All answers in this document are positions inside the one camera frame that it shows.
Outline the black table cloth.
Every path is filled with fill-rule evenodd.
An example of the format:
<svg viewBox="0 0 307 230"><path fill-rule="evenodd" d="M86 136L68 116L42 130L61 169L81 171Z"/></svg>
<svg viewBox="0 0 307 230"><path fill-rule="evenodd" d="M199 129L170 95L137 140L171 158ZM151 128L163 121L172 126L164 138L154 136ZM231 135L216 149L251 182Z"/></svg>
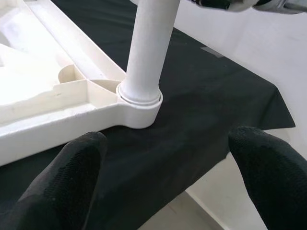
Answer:
<svg viewBox="0 0 307 230"><path fill-rule="evenodd" d="M136 5L129 0L52 0L126 70ZM115 126L102 133L107 154L86 230L136 230L222 161L233 127L295 127L276 86L235 62L217 59L174 29L152 126ZM32 180L64 145L0 167L0 230L49 230L56 221L13 217Z"/></svg>

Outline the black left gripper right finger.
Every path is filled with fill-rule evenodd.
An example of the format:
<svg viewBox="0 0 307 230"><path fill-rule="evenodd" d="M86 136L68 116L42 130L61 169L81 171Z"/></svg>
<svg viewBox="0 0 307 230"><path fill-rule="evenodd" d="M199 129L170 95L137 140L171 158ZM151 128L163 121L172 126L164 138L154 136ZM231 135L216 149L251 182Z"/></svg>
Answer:
<svg viewBox="0 0 307 230"><path fill-rule="evenodd" d="M307 230L307 160L286 141L241 126L228 145L268 230Z"/></svg>

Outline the white plastic table leg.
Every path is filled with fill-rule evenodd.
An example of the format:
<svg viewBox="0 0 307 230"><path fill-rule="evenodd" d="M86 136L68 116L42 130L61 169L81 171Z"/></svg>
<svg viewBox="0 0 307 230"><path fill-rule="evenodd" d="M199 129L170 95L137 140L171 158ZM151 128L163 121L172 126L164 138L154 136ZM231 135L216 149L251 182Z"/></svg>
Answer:
<svg viewBox="0 0 307 230"><path fill-rule="evenodd" d="M118 92L137 105L159 101L159 80L180 0L139 0L126 77Z"/></svg>

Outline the white plastic children table top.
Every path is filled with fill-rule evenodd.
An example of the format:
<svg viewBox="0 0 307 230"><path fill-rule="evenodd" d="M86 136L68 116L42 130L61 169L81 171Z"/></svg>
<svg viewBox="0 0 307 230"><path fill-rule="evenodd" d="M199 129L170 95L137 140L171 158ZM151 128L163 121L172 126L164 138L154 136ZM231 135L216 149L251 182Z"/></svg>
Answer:
<svg viewBox="0 0 307 230"><path fill-rule="evenodd" d="M0 0L0 167L91 131L145 128L159 111L51 0Z"/></svg>

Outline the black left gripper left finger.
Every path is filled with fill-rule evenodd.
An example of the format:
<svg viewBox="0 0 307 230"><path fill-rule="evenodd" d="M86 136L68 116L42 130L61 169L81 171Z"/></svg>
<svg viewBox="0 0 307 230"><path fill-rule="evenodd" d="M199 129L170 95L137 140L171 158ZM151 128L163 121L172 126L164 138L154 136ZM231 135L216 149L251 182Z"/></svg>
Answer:
<svg viewBox="0 0 307 230"><path fill-rule="evenodd" d="M100 132L67 143L5 215L0 230L84 230L106 152Z"/></svg>

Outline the grey tape piece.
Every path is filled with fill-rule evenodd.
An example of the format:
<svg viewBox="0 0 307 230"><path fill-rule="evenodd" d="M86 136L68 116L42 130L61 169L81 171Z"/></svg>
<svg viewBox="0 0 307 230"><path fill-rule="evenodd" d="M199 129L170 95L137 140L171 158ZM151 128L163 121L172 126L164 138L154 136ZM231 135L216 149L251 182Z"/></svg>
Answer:
<svg viewBox="0 0 307 230"><path fill-rule="evenodd" d="M213 49L211 49L211 48L209 48L209 47L207 47L207 46L201 47L201 49L204 50L204 51L206 51L206 52L208 52L208 53L210 53L210 54L212 54L212 55L214 55L214 56L217 57L217 58L222 58L222 57L224 57L224 56L223 56L222 54L220 54L219 52L217 52L217 51L215 51L215 50L213 50Z"/></svg>

